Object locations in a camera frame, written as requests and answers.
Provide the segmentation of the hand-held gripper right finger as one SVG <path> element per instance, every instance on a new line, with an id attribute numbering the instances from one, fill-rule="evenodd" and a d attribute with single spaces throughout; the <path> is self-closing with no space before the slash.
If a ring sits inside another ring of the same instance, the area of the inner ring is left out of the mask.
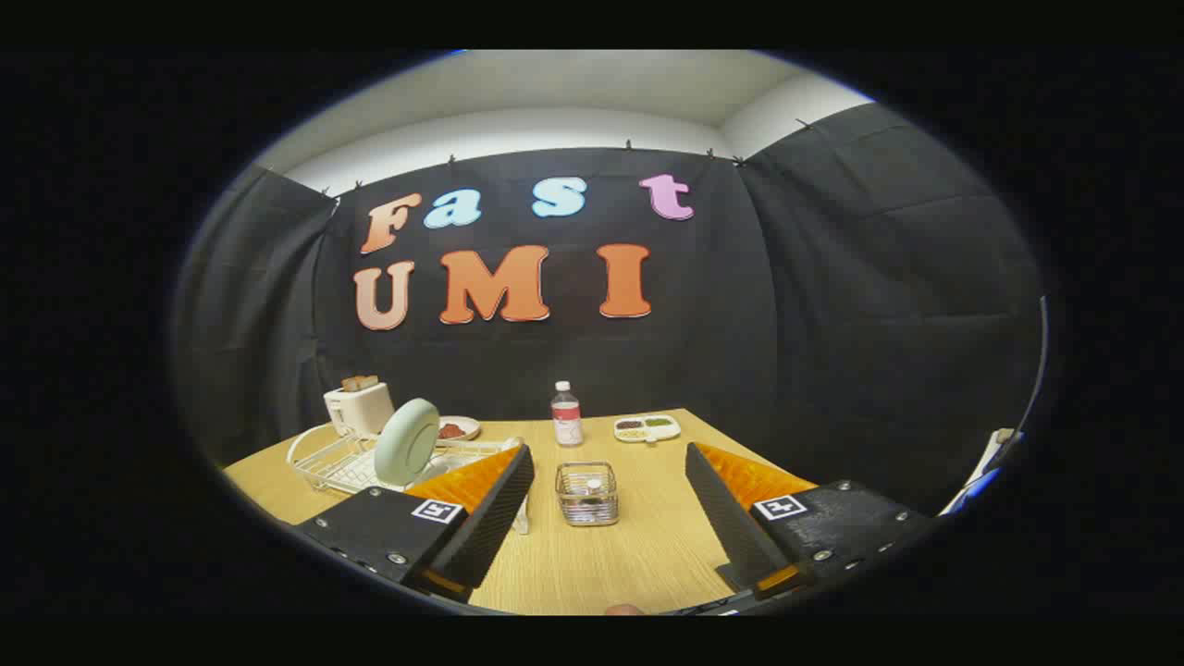
<path id="1" fill-rule="evenodd" d="M 708 444 L 686 447 L 684 470 L 734 579 L 757 598 L 836 585 L 934 527 L 862 484 L 816 485 Z"/>

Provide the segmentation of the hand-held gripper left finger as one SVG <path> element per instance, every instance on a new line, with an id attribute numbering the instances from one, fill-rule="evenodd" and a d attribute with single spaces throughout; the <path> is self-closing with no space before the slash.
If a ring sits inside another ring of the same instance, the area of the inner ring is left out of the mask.
<path id="1" fill-rule="evenodd" d="M 360 489 L 297 525 L 363 572 L 464 603 L 536 479 L 530 448 L 511 444 L 410 489 Z"/>

